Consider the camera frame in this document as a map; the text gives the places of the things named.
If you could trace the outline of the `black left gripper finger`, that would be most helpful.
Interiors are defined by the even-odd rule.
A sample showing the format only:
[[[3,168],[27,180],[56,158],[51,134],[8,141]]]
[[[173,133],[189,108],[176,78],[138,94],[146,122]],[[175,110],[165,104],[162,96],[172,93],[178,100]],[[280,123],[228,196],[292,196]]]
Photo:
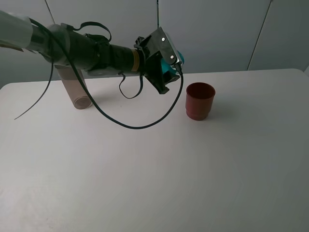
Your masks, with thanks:
[[[169,89],[166,87],[163,74],[160,70],[151,70],[147,72],[147,80],[158,91],[159,94],[166,94]]]
[[[170,71],[167,71],[166,73],[164,73],[164,83],[165,84],[169,84],[169,83],[175,82],[179,78],[180,78],[179,75],[177,75],[175,73],[171,73]]]

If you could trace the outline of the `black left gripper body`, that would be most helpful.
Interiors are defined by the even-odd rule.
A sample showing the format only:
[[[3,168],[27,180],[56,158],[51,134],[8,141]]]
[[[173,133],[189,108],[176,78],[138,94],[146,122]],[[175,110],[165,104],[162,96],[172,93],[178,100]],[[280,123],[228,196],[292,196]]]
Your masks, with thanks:
[[[135,41],[134,47],[138,50],[140,50],[144,55],[144,73],[147,77],[147,72],[151,70],[160,70],[164,76],[164,73],[167,71],[170,71],[171,73],[175,73],[179,75],[178,68],[180,67],[179,64],[176,64],[174,66],[168,65],[163,58],[156,54],[154,56],[148,57],[147,52],[143,51],[143,48],[141,47],[142,41],[145,39],[144,37],[138,37]]]

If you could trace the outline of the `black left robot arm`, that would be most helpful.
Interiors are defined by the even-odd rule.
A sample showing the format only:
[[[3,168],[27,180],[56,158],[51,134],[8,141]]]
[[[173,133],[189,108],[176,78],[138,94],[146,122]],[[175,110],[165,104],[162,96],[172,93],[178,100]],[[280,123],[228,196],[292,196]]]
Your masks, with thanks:
[[[59,66],[74,64],[91,76],[143,74],[159,94],[165,94],[166,85],[179,78],[175,66],[184,62],[162,28],[138,37],[131,49],[113,45],[103,35],[81,35],[68,24],[46,28],[27,16],[4,11],[0,13],[0,44],[38,52]]]

